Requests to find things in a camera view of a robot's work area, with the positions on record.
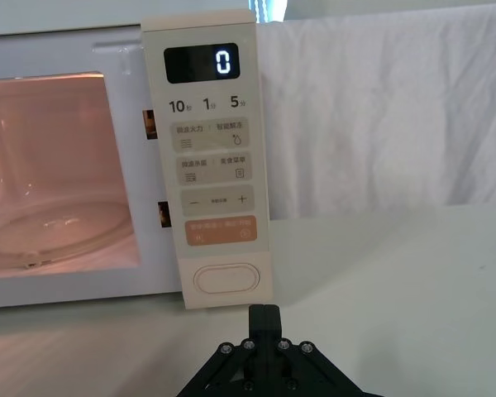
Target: white microwave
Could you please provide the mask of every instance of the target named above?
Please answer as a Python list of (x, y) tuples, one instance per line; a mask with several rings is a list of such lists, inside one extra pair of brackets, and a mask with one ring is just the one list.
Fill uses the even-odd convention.
[(180, 291), (151, 109), (139, 26), (0, 36), (0, 307)]

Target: icon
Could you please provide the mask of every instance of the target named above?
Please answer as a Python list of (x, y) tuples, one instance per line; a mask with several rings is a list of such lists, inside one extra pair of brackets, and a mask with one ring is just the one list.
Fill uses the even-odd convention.
[(193, 147), (193, 142), (190, 139), (181, 139), (180, 147), (182, 147), (182, 149), (191, 149)]
[(241, 238), (250, 238), (250, 236), (251, 236), (250, 229), (241, 230)]
[(185, 175), (185, 181), (186, 182), (196, 182), (197, 181), (197, 175), (194, 173), (186, 174)]

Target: white curtain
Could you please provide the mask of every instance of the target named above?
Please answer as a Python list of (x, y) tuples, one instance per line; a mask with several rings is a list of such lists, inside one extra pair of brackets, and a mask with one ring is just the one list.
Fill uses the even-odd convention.
[(496, 205), (496, 5), (258, 29), (272, 218)]

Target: bolt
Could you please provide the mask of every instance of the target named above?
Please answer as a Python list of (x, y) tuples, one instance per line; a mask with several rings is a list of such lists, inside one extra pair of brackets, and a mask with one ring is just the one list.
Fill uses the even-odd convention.
[(278, 343), (278, 348), (281, 350), (287, 350), (289, 347), (290, 347), (289, 341), (286, 341), (284, 339), (282, 341), (279, 341)]
[(307, 354), (312, 353), (313, 350), (314, 350), (314, 346), (309, 342), (306, 342), (301, 346), (301, 351), (303, 353), (307, 353)]
[(252, 341), (246, 341), (244, 342), (244, 344), (242, 345), (246, 350), (251, 350), (255, 347), (255, 343), (253, 343)]
[(296, 390), (298, 388), (298, 382), (295, 379), (291, 379), (287, 382), (287, 388), (289, 390)]
[(221, 346), (221, 353), (222, 354), (230, 354), (233, 349), (231, 348), (230, 345), (222, 345)]
[(254, 382), (252, 382), (251, 380), (247, 380), (243, 387), (247, 391), (252, 391), (254, 389)]

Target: white surface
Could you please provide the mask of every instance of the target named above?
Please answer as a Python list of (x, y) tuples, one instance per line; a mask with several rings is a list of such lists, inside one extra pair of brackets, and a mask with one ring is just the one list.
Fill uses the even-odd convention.
[(496, 5), (258, 34), (273, 218), (496, 204)]
[[(386, 397), (496, 396), (496, 209), (272, 222), (284, 336)], [(246, 307), (181, 296), (0, 310), (0, 397), (176, 395)]]
[(289, 0), (286, 19), (372, 14), (496, 3), (496, 0)]
[(0, 35), (139, 25), (145, 17), (248, 8), (245, 0), (0, 0)]
[(189, 27), (236, 25), (255, 22), (255, 15), (248, 9), (187, 13), (171, 17), (148, 17), (141, 21), (143, 31), (167, 31)]
[[(40, 275), (37, 271), (30, 277), (3, 278), (0, 306), (180, 290), (173, 235), (170, 229), (160, 227), (158, 214), (157, 203), (165, 200), (158, 146), (145, 137), (142, 111), (150, 109), (151, 103), (140, 29), (0, 37), (0, 79), (78, 71), (104, 75), (141, 260), (136, 263), (132, 251), (131, 264), (136, 266), (126, 269), (97, 268), (58, 275)], [(113, 246), (81, 257), (82, 264), (71, 261), (69, 265), (74, 270), (86, 270), (98, 264), (101, 254), (117, 256), (114, 265), (123, 258)]]
[[(249, 21), (250, 12), (234, 12), (231, 22), (239, 20)], [(189, 16), (191, 21), (199, 16)], [(229, 12), (207, 14), (200, 16), (203, 23), (209, 17), (211, 25), (228, 23)], [(187, 26), (186, 20), (181, 18), (174, 21), (170, 28)], [(160, 24), (149, 24), (148, 28), (159, 28)], [(261, 108), (260, 73), (258, 70), (257, 42), (255, 23), (238, 23), (220, 26), (200, 26), (194, 28), (171, 29), (165, 31), (145, 31), (142, 35), (145, 62), (149, 77), (150, 96), (155, 110), (156, 126), (160, 132), (158, 144), (160, 146), (160, 159), (164, 170), (164, 182), (169, 201), (169, 213), (173, 225), (174, 246), (179, 262), (179, 273), (184, 292), (184, 299), (189, 308), (202, 306), (218, 306), (249, 302), (264, 302), (272, 295), (272, 273), (269, 263), (269, 211), (268, 195), (266, 191), (266, 163), (265, 163), (265, 131), (263, 128), (263, 115)], [(172, 84), (168, 81), (164, 52), (168, 48), (184, 47), (188, 45), (211, 45), (220, 43), (236, 43), (239, 51), (241, 74), (236, 79), (216, 81), (202, 81), (191, 84)], [(244, 101), (245, 106), (233, 108), (233, 97)], [(204, 99), (215, 103), (216, 108), (207, 109)], [(191, 105), (192, 110), (173, 112), (169, 105), (171, 102), (183, 101), (186, 106)], [(221, 187), (249, 184), (254, 188), (255, 208), (249, 212), (231, 213), (233, 217), (254, 216), (256, 219), (256, 236), (254, 241), (233, 242), (227, 244), (211, 244), (191, 246), (188, 244), (186, 233), (187, 222), (192, 220), (213, 220), (217, 217), (201, 216), (186, 218), (183, 214), (181, 193), (193, 186), (183, 186), (177, 175), (181, 169), (181, 160), (200, 160), (211, 155), (233, 156), (236, 148), (218, 147), (213, 151), (186, 153), (180, 155), (174, 150), (173, 137), (169, 134), (174, 123), (191, 122), (210, 119), (229, 119), (231, 117), (245, 117), (250, 126), (250, 146), (243, 149), (251, 158), (251, 178), (249, 180), (234, 179), (225, 183), (226, 179), (213, 180), (201, 179), (201, 171), (194, 171), (197, 176), (198, 187)], [(212, 172), (212, 161), (208, 160), (208, 171)], [(235, 177), (235, 166), (231, 168), (231, 177)], [(262, 281), (252, 291), (238, 294), (210, 295), (203, 294), (197, 289), (193, 278), (200, 267), (205, 265), (227, 265), (232, 263), (249, 263), (259, 272)]]

